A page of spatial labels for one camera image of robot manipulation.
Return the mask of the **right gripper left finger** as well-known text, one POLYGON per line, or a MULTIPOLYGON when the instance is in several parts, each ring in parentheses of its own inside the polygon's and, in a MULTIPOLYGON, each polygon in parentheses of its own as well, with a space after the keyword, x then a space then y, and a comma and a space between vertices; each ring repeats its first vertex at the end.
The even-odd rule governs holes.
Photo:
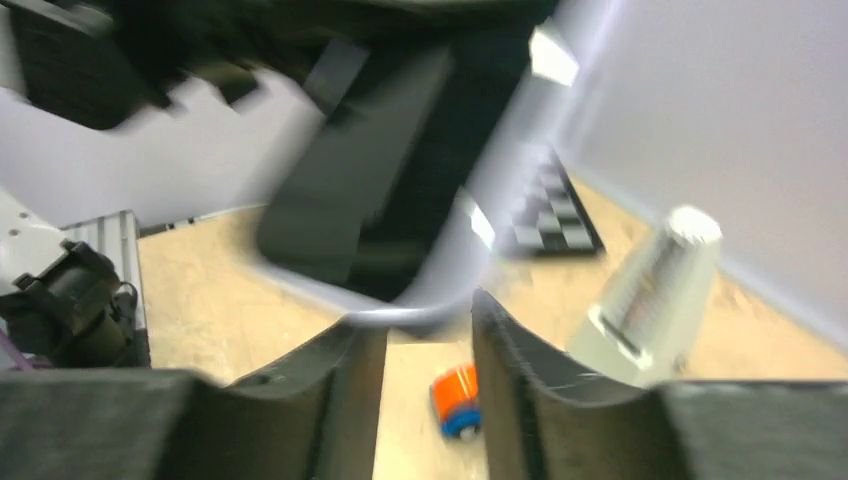
POLYGON ((336 324, 228 386, 189 370, 5 373, 5 479, 368 479, 387 333, 336 324))

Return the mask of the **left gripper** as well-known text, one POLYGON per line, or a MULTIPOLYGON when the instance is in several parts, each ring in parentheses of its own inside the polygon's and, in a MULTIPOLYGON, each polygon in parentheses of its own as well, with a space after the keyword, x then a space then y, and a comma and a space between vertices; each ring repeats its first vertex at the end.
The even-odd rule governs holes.
POLYGON ((363 36, 360 1, 8 1, 21 90, 40 110, 99 131, 204 80, 227 104, 258 71, 304 75, 332 38, 363 36))

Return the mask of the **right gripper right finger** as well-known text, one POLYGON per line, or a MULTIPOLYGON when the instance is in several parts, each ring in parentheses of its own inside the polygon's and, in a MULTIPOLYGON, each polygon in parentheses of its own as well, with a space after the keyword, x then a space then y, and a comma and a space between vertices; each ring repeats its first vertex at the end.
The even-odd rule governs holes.
POLYGON ((493 479, 843 479, 847 386, 830 381, 612 380, 473 297, 493 479))

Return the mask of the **black phone pink case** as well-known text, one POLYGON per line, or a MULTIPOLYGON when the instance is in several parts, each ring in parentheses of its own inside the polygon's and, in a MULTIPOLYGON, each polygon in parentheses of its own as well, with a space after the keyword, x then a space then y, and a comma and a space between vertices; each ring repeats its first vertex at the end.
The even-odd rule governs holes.
POLYGON ((256 269, 360 324, 438 327, 532 211, 614 1, 320 1, 285 31, 321 54, 327 117, 254 237, 256 269))

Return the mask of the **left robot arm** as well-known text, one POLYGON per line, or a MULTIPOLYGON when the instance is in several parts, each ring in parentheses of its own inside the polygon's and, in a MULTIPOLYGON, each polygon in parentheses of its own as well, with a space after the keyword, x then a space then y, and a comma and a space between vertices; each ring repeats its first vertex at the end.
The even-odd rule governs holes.
MULTIPOLYGON (((95 131, 172 109, 173 90, 193 77, 233 105, 257 89, 259 69, 295 78, 330 108, 339 94, 321 83, 319 55, 341 52, 375 20, 348 1, 5 1, 11 69, 1 86, 95 131)), ((19 368, 29 355, 60 368, 132 365, 123 286, 106 256, 2 189, 2 346, 19 368)))

